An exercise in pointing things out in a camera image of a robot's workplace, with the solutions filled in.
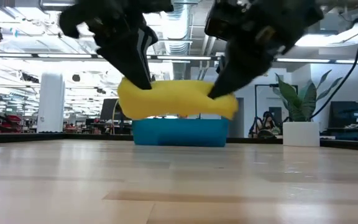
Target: desk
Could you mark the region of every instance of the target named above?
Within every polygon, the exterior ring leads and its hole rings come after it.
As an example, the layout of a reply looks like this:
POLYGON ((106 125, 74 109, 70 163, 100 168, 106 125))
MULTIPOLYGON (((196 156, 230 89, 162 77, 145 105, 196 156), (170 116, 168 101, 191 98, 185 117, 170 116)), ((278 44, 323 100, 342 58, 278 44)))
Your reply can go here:
POLYGON ((82 129, 81 128, 65 128, 64 131, 66 133, 76 133, 78 131, 81 131, 82 129))
POLYGON ((93 131, 92 129, 82 129, 82 130, 81 130, 81 134, 84 134, 84 133, 85 133, 85 134, 87 134, 87 133, 88 133, 88 134, 91 134, 92 131, 93 131))
POLYGON ((132 126, 124 126, 120 128, 119 126, 114 126, 114 134, 132 134, 132 126))
POLYGON ((91 123, 91 126, 93 126, 93 134, 102 134, 106 130, 106 126, 111 126, 111 124, 108 123, 91 123))
POLYGON ((358 224, 358 151, 0 144, 0 223, 358 224))
POLYGON ((327 128, 327 133, 338 140, 358 141, 358 128, 327 128))
POLYGON ((36 133, 37 132, 37 128, 27 128, 27 127, 23 127, 23 129, 21 129, 21 131, 23 133, 36 133))

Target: green leaf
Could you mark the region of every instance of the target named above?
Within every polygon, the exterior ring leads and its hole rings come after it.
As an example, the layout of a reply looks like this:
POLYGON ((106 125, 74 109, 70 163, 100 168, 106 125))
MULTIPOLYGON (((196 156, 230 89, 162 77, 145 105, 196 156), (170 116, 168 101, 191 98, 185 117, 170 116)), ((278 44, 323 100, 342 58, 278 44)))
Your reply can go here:
POLYGON ((306 121, 310 120, 311 115, 316 109, 316 98, 317 98, 317 88, 312 83, 306 91, 305 99, 302 101, 302 113, 306 118, 306 121))
POLYGON ((321 84, 323 84, 323 82, 327 79, 327 76, 328 76, 328 74, 329 74, 331 71, 332 71, 332 69, 331 69, 330 71, 326 72, 326 73, 321 77, 320 82, 318 83, 318 86, 317 86, 316 89, 318 89, 318 88, 321 86, 321 84))
POLYGON ((341 81, 343 77, 337 78, 333 84, 331 84, 331 86, 324 92, 320 93, 320 95, 318 95, 316 101, 323 99, 324 97, 326 97, 328 95, 328 93, 331 91, 332 88, 334 88, 336 85, 338 85, 339 81, 341 81))
POLYGON ((288 105, 290 108, 288 110, 288 112, 290 114, 292 121, 306 121, 306 118, 303 115, 303 112, 300 108, 297 108, 296 106, 294 106, 293 104, 291 104, 289 102, 288 102, 288 105))
POLYGON ((276 76, 278 79, 278 87, 280 89, 280 93, 287 100, 288 104, 291 103, 299 108, 302 104, 302 101, 298 98, 298 95, 296 94, 294 88, 290 84, 283 82, 277 74, 276 76))
POLYGON ((281 98, 281 100, 283 101, 285 109, 287 109, 289 111, 287 100, 284 98, 283 95, 281 95, 280 90, 278 88, 276 88, 276 87, 273 87, 273 93, 281 98))
POLYGON ((306 92, 311 84, 313 84, 313 82, 309 80, 308 83, 299 91, 298 97, 300 100, 303 101, 303 99, 305 99, 306 92))

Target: white planter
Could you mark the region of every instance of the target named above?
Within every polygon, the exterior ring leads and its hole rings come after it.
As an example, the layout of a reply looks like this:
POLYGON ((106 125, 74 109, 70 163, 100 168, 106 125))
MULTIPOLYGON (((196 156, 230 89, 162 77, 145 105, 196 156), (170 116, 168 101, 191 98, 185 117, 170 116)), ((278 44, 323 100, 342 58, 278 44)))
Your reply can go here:
POLYGON ((319 124, 315 122, 283 123, 283 145, 320 147, 319 124))

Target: air duct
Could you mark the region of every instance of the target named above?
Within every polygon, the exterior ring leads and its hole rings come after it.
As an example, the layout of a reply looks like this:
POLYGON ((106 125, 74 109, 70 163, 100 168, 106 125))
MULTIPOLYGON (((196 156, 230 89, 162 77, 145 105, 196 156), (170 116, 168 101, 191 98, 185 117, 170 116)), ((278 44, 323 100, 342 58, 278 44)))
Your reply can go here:
POLYGON ((316 3, 321 6, 358 6, 358 0, 317 0, 316 3))
MULTIPOLYGON (((190 8, 188 4, 174 4, 173 12, 162 12, 162 31, 164 39, 185 40, 188 37, 190 8)), ((165 48, 169 55, 187 55, 188 42, 166 41, 165 48)), ((183 79, 186 70, 185 63, 173 63, 173 79, 183 79)))

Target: potted plant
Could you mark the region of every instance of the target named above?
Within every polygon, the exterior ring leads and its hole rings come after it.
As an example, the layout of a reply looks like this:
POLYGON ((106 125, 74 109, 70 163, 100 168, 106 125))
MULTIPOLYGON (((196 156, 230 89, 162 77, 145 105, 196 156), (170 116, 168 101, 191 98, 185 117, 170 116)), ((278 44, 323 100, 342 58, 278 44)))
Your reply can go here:
POLYGON ((318 147, 320 145, 319 124, 313 122, 311 116, 316 109, 316 102, 326 97, 342 79, 342 77, 337 78, 327 90, 318 95, 319 87, 331 71, 321 77, 317 86, 310 80, 298 94, 290 84, 283 82, 276 74, 278 88, 273 88, 273 92, 282 99, 290 117, 290 122, 283 123, 285 146, 318 147))

